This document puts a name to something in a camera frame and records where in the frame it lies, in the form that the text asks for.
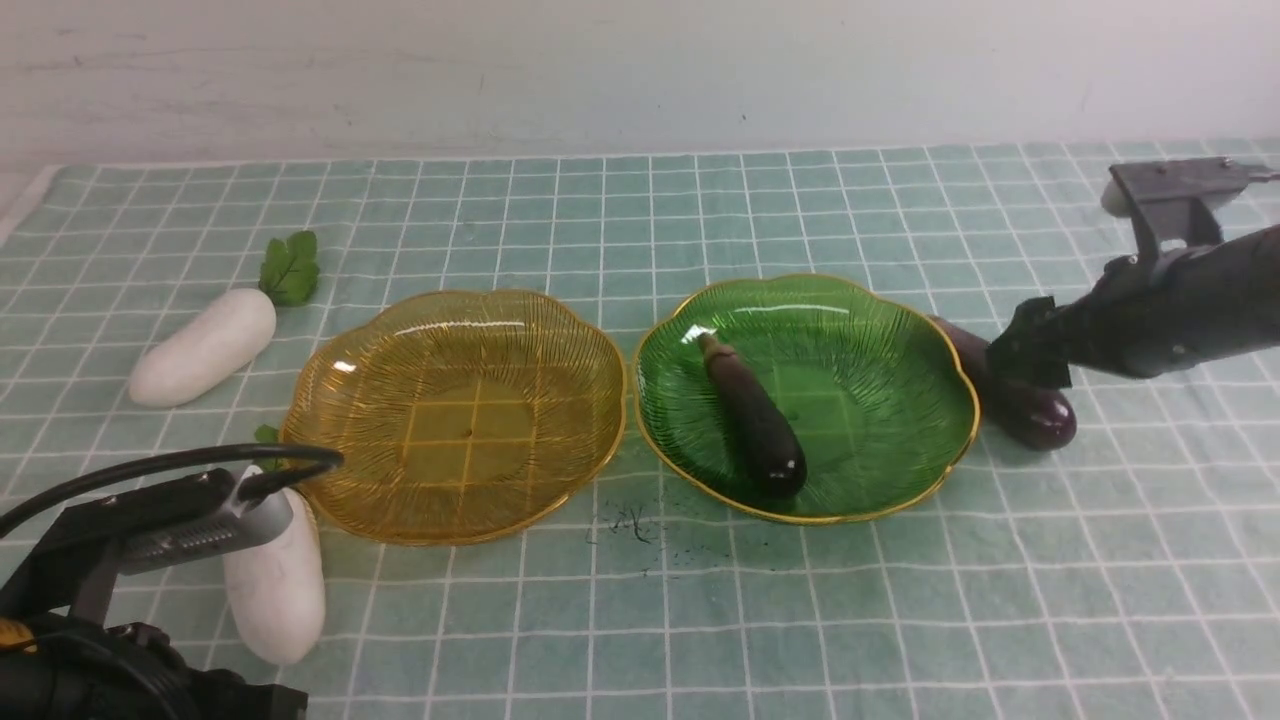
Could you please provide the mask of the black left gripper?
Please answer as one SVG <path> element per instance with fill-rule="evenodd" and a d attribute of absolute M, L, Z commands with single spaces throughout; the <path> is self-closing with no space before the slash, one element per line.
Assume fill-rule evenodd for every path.
<path fill-rule="evenodd" d="M 129 492 L 64 509 L 3 585 L 3 716 L 306 717 L 302 691 L 197 669 L 155 625 L 108 625 Z"/>

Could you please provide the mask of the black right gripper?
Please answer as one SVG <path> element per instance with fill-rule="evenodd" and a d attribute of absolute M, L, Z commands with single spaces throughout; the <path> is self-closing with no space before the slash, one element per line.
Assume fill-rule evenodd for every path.
<path fill-rule="evenodd" d="M 1069 365 L 1149 379 L 1277 347 L 1277 227 L 1184 255 L 1157 279 L 1138 281 L 1110 299 L 1094 287 L 1061 309 L 1052 296 L 1020 302 L 986 350 L 991 374 L 1066 389 Z"/>

